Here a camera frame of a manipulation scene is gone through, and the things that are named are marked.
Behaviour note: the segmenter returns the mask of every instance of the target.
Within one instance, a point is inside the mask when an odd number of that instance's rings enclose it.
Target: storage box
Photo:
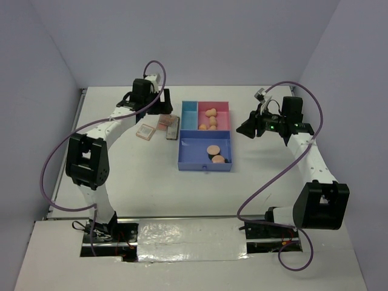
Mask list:
[[[198,130],[200,124],[209,127],[206,110],[217,110],[217,130]],[[230,142],[230,117],[228,102],[182,102],[182,120],[179,134],[178,168],[183,171],[229,172],[232,168],[232,146]],[[207,154],[207,147],[216,145],[225,164],[215,164]]]

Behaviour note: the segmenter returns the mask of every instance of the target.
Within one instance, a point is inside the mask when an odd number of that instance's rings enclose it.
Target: plastic sheet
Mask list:
[[[139,262],[234,261],[247,258],[243,222],[227,219],[157,219],[139,223]]]

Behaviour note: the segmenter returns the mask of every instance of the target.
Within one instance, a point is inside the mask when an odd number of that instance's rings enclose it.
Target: white table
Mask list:
[[[256,108],[257,101],[252,95],[257,89],[256,86],[171,87],[176,114],[180,114],[182,100],[230,103],[232,172],[179,172],[178,142],[167,141],[165,132],[156,132],[151,141],[135,136],[140,124],[156,125],[156,116],[146,116],[109,151],[111,172],[107,190],[118,216],[235,215],[249,195],[293,161],[283,140],[275,133],[265,133],[255,140],[235,133]],[[108,116],[129,90],[129,87],[89,88],[78,125]],[[280,102],[291,91],[289,87],[279,87],[273,95]],[[144,177],[150,182],[134,183]],[[263,214],[270,206],[291,205],[302,186],[295,168],[257,197],[245,213]],[[85,205],[78,189],[62,174],[54,196],[61,206]],[[48,217],[58,220],[36,223],[16,290],[366,291],[345,225],[338,231],[307,230],[315,257],[309,268],[294,273],[281,267],[275,253],[254,254],[236,261],[152,264],[123,263],[114,257],[80,258],[82,233],[71,228],[71,218],[86,218],[87,213],[54,210]],[[304,237],[301,244],[303,253],[282,254],[285,263],[297,267],[307,261],[309,248]]]
[[[235,131],[258,105],[253,97],[257,86],[169,88],[173,113],[179,116],[183,100],[229,102],[234,157],[232,171],[178,171],[178,141],[166,140],[165,132],[156,132],[150,141],[135,136],[143,123],[156,126],[158,117],[147,115],[126,131],[109,151],[107,190],[119,217],[235,215],[246,198],[293,161],[278,134],[268,132],[251,140]],[[128,91],[130,87],[88,88],[78,126],[109,116]],[[283,96],[292,95],[288,86],[277,87],[271,92],[280,104]],[[277,112],[274,102],[270,109]],[[292,205],[302,187],[301,175],[295,167],[252,201],[244,214],[264,214],[270,206]],[[64,173],[55,196],[56,203],[64,207],[85,206],[81,193]],[[71,217],[87,217],[87,212],[53,209],[49,215],[49,218]]]

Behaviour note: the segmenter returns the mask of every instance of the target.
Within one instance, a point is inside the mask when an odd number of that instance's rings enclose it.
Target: robotic arm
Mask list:
[[[112,234],[117,224],[117,215],[110,205],[105,186],[109,175],[109,148],[126,130],[143,118],[146,112],[128,118],[120,117],[135,113],[149,105],[159,93],[159,82],[159,75],[135,79],[132,91],[117,104],[109,116],[110,121],[99,124],[85,134],[74,133],[69,139],[66,175],[78,186],[88,205],[97,205],[95,228],[101,232]],[[157,100],[147,113],[170,114],[172,110],[170,91],[164,89],[164,102]],[[89,218],[93,219],[94,209],[89,211]]]
[[[237,132],[254,138],[265,131],[277,132],[297,159],[311,143],[314,131],[310,124],[303,123],[303,100],[299,97],[284,97],[279,115],[267,109],[271,100],[264,99],[260,90],[255,97],[260,101]],[[292,207],[271,207],[266,212],[266,221],[295,225],[300,229],[332,229],[341,227],[349,199],[349,188],[340,184],[327,168],[315,140],[307,155],[298,163],[304,187]]]

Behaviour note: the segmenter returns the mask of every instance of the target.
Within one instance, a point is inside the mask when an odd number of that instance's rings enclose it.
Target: wall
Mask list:
[[[158,59],[170,85],[302,74],[339,0],[32,0],[81,87],[129,85]]]
[[[48,209],[38,186],[42,163],[69,132],[79,92],[27,0],[0,1],[0,39],[0,282],[1,290],[8,291],[14,288],[33,222]],[[49,168],[49,193],[61,161],[56,157]]]
[[[388,273],[387,11],[385,0],[341,0],[300,79],[325,113],[318,143],[326,163],[351,190],[346,223],[370,291],[386,290]]]

